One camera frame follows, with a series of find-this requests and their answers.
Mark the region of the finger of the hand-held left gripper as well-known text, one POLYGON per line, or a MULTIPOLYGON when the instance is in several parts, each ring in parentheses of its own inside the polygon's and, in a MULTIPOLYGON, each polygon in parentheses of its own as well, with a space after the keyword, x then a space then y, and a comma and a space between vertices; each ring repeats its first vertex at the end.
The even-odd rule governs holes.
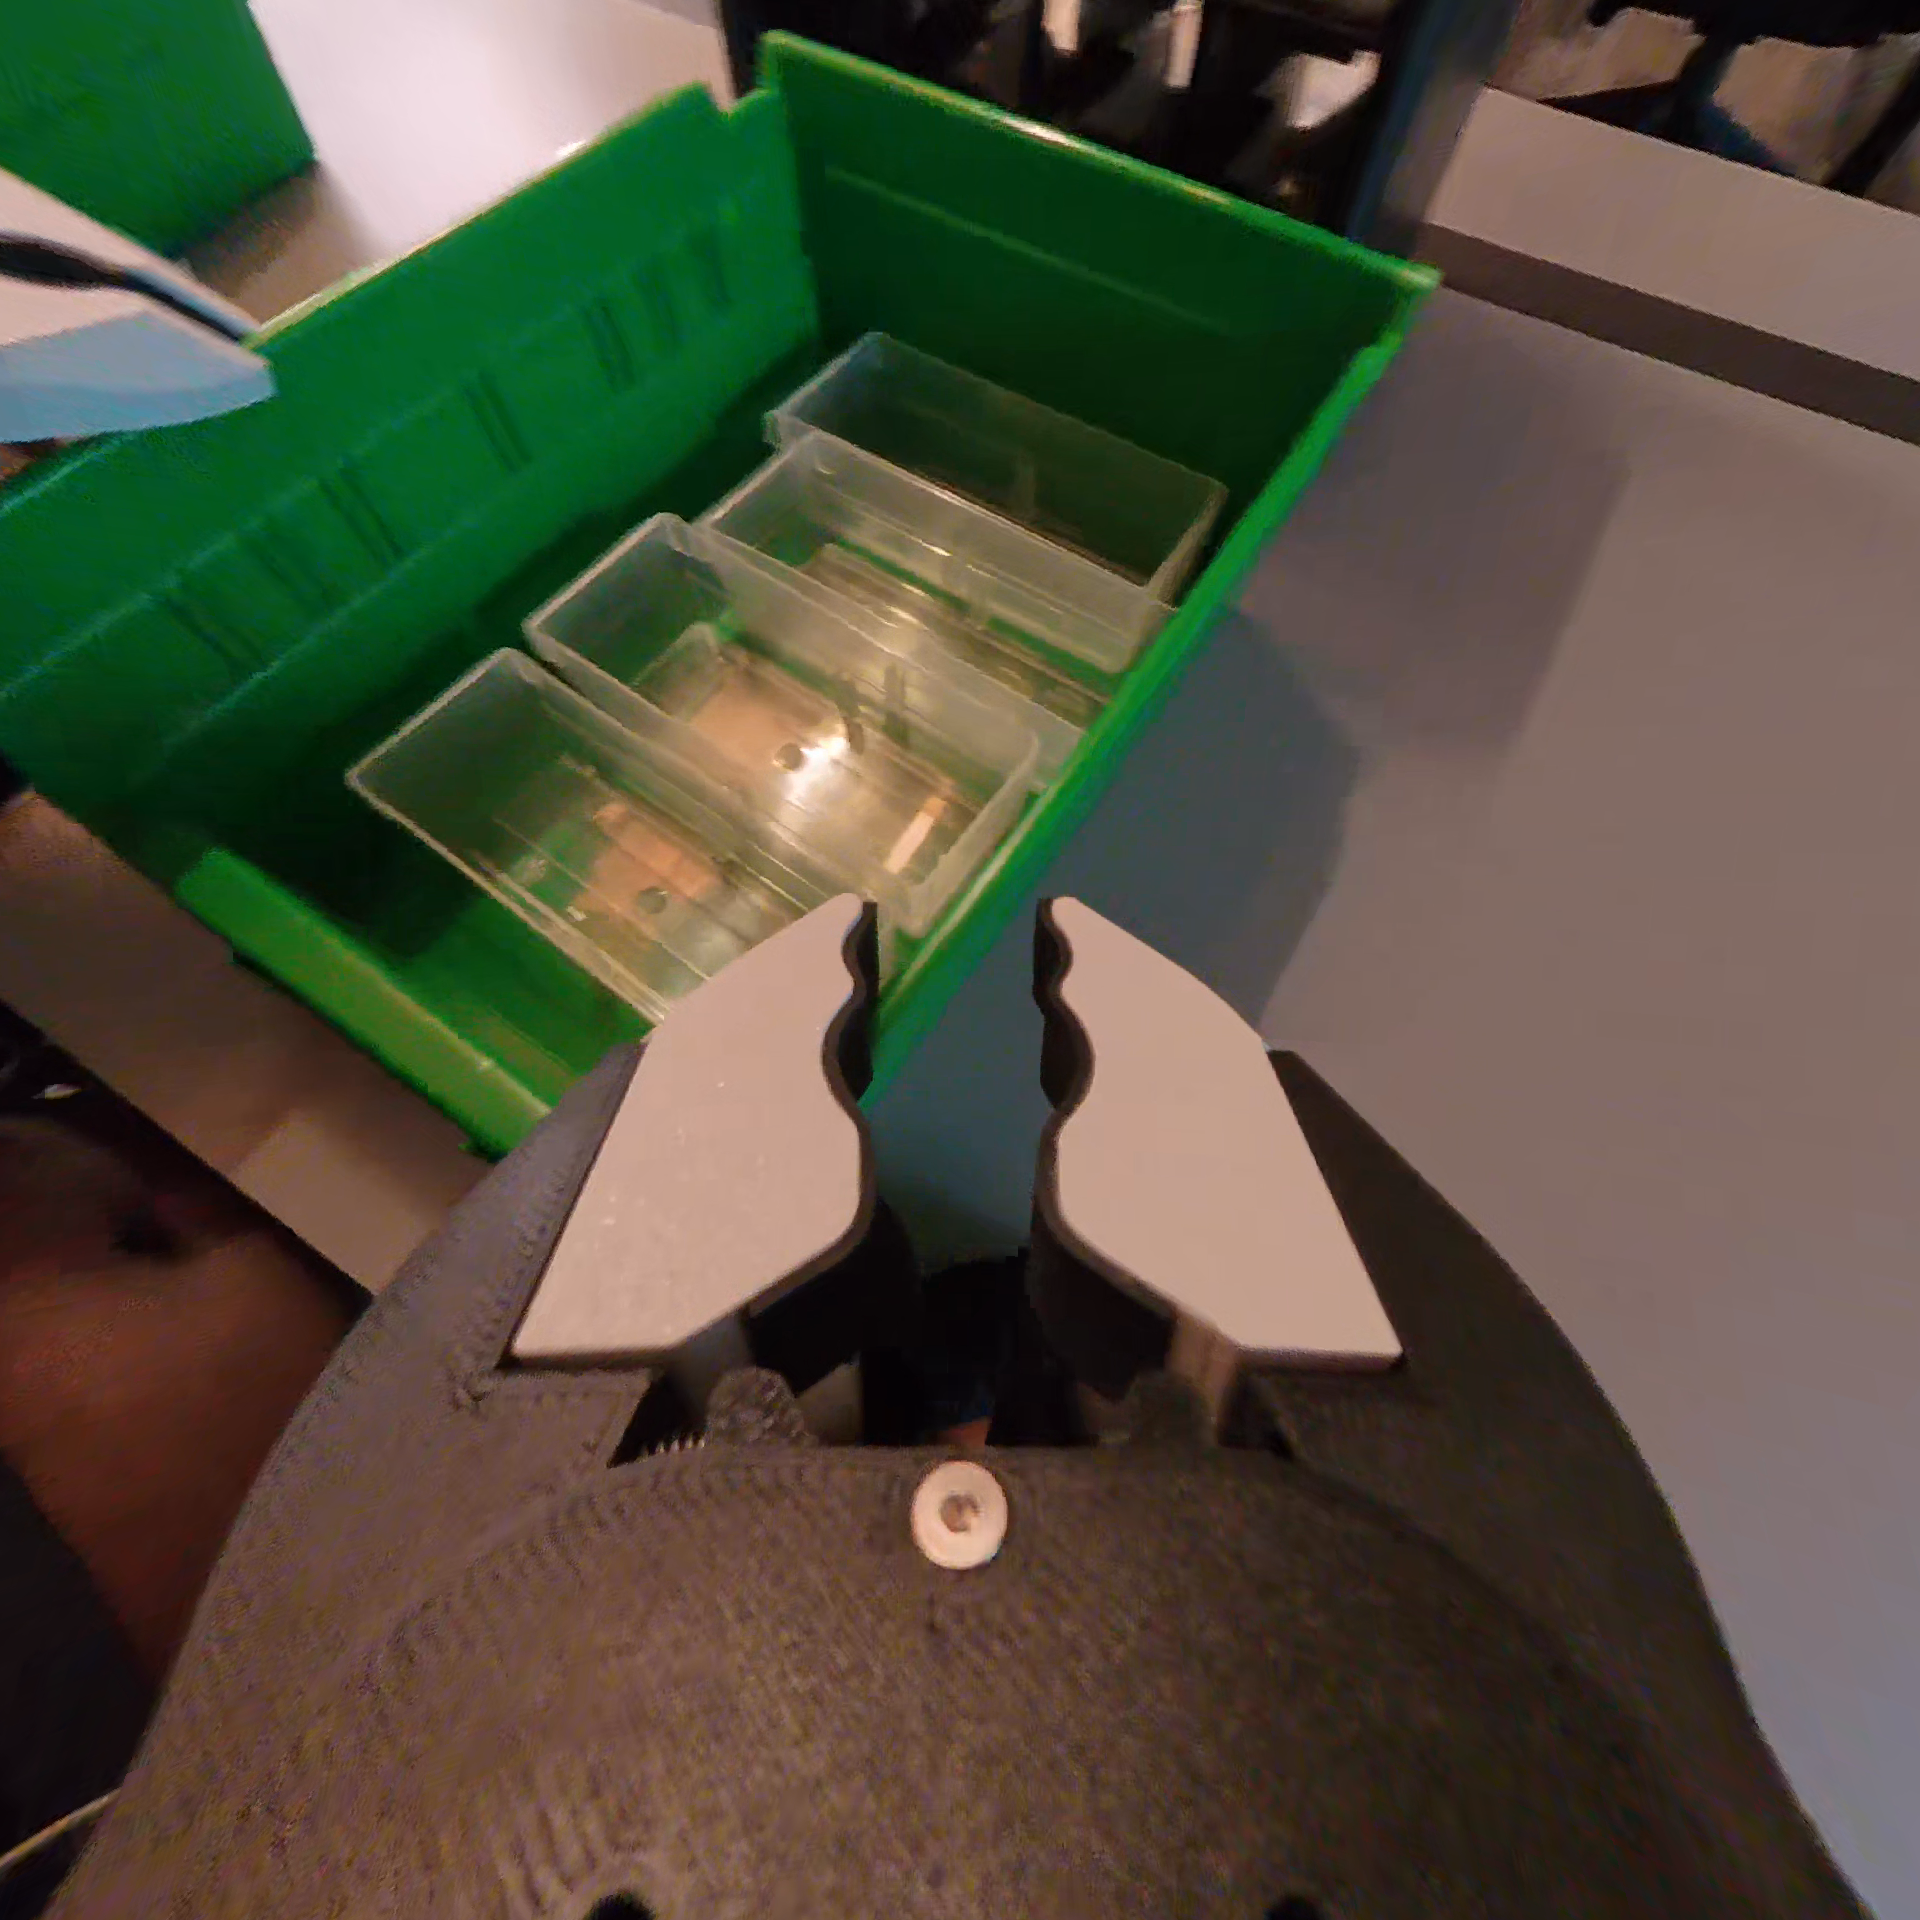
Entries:
POLYGON ((82 325, 84 302, 120 302, 242 342, 256 325, 116 227, 94 222, 35 183, 3 173, 5 342, 25 342, 82 325))
POLYGON ((187 424, 275 393, 226 313, 109 286, 3 286, 3 442, 187 424))

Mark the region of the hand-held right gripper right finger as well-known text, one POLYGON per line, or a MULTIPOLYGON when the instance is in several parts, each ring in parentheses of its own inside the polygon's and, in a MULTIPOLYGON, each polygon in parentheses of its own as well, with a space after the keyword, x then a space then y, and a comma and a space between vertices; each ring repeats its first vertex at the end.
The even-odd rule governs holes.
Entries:
POLYGON ((1170 1375, 1222 1425, 1265 1370, 1381 1375, 1406 1351, 1257 1031, 1072 895, 1040 903, 1048 1122, 1030 1303, 1072 1377, 1170 1375))

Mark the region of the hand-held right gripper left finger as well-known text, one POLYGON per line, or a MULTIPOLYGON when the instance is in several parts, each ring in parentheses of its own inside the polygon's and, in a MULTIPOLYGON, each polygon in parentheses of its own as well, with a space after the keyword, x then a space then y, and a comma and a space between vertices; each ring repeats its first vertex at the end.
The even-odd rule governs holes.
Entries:
POLYGON ((747 1319, 853 1254, 878 910, 829 895, 644 1041, 513 1333, 534 1369, 746 1353, 747 1319))

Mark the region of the green plastic storage bin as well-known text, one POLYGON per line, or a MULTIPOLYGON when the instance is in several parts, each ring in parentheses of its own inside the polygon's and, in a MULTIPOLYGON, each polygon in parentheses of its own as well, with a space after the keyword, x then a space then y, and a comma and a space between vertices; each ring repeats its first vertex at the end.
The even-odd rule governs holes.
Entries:
POLYGON ((5 495, 5 755, 494 1152, 651 1021, 348 768, 524 618, 778 449, 867 330, 1219 479, 1168 621, 923 938, 880 917, 873 1074, 932 1029, 1241 587, 1434 279, 790 35, 267 330, 278 393, 5 495))
POLYGON ((248 1, 5 1, 3 165, 181 255, 316 159, 248 1))

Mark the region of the clear plastic drawer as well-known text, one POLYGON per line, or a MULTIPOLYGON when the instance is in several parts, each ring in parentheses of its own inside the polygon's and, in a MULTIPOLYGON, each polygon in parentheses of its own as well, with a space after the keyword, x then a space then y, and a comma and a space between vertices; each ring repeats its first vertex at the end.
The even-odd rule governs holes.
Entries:
POLYGON ((772 785, 684 721, 619 721, 514 648, 409 715, 346 784, 646 1021, 858 890, 772 785))
POLYGON ((865 608, 658 513, 531 613, 538 657, 928 937, 1017 825, 1024 709, 865 608))
POLYGON ((1170 615, 1118 571, 828 434, 786 442, 701 528, 870 617, 907 661, 1010 697, 1040 743, 1035 785, 1170 615))
POLYGON ((1228 489, 884 330, 867 330, 764 418, 870 453, 1061 543, 1163 605, 1185 594, 1228 489))

